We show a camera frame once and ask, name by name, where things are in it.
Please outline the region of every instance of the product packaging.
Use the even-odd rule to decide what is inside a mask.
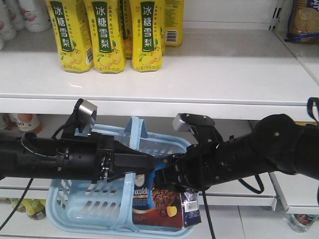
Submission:
[[[45,207],[38,199],[23,199],[22,204],[25,206],[26,214],[34,220],[45,218]]]
[[[184,0],[165,0],[165,45],[180,46],[183,42]]]
[[[165,0],[159,0],[159,32],[160,32],[160,50],[162,55],[165,54],[165,13],[166,13],[166,4]]]
[[[4,48],[4,40],[2,39],[2,36],[0,34],[0,51]]]
[[[18,199],[18,198],[10,198],[10,202],[11,202],[12,208],[16,207],[16,205],[18,204],[19,200],[20,199]],[[20,204],[19,207],[17,208],[17,212],[25,213],[26,212],[25,206],[23,204]]]
[[[21,132],[39,133],[42,130],[40,120],[35,114],[12,114]]]
[[[4,41],[10,41],[16,37],[16,30],[3,0],[0,0],[0,35]]]
[[[17,0],[5,0],[5,2],[15,29],[17,31],[25,29],[24,19],[21,15],[21,10]]]
[[[319,43],[318,0],[294,0],[287,38],[290,42]]]
[[[125,69],[119,0],[85,0],[93,45],[94,67],[100,73]]]
[[[19,0],[25,28],[30,32],[42,32],[51,28],[44,0]]]
[[[164,168],[166,157],[158,158],[156,170]],[[186,228],[201,222],[197,194],[154,188],[155,173],[136,176],[133,194],[133,223],[148,226]]]
[[[160,0],[130,0],[133,22],[133,68],[157,71],[162,66],[160,49]]]
[[[83,0],[46,0],[63,69],[83,73],[93,65],[88,18]]]
[[[133,53],[133,29],[130,0],[120,0],[120,16],[125,57],[126,59],[131,59]]]
[[[0,113],[0,129],[10,129],[10,120],[7,114]]]

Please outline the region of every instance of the bottle label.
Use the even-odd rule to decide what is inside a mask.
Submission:
[[[142,39],[143,39],[143,51],[154,51],[154,35],[153,35],[153,14],[154,14],[154,2],[144,1],[141,3],[142,13]]]
[[[51,1],[50,4],[54,13],[55,21],[57,23],[62,50],[72,52],[74,51],[74,49],[72,48],[67,22],[65,20],[63,5],[59,1]]]
[[[40,125],[37,115],[33,114],[13,114],[16,125],[22,132],[28,132],[36,129]]]
[[[38,26],[42,28],[50,23],[45,2],[39,0],[19,0],[19,4],[26,26]]]
[[[111,53],[112,46],[110,41],[110,31],[108,23],[108,6],[106,2],[94,1],[92,2],[96,25],[97,33],[99,36],[99,49],[100,52]]]

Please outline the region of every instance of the store shelf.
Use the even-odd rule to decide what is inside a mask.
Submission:
[[[270,173],[276,192],[289,214],[319,214],[318,180],[303,175]]]
[[[168,48],[163,67],[139,73],[127,62],[118,75],[62,70],[52,30],[23,30],[0,54],[0,112],[70,114],[78,98],[98,114],[260,120],[285,113],[310,118],[308,97],[319,87],[278,37],[267,30],[186,29]]]

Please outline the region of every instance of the basket handle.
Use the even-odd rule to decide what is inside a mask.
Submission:
[[[124,133],[129,133],[130,148],[139,149],[141,138],[148,137],[148,131],[144,119],[139,119],[137,116],[132,116],[129,123],[124,129]]]

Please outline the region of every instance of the plastic shopping basket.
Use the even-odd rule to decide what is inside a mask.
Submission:
[[[180,137],[147,132],[145,122],[132,117],[126,128],[96,124],[94,132],[113,135],[130,148],[154,156],[185,152],[189,143]],[[141,238],[183,238],[193,231],[134,225],[132,201],[135,173],[113,182],[52,180],[46,203],[51,222],[62,231]]]

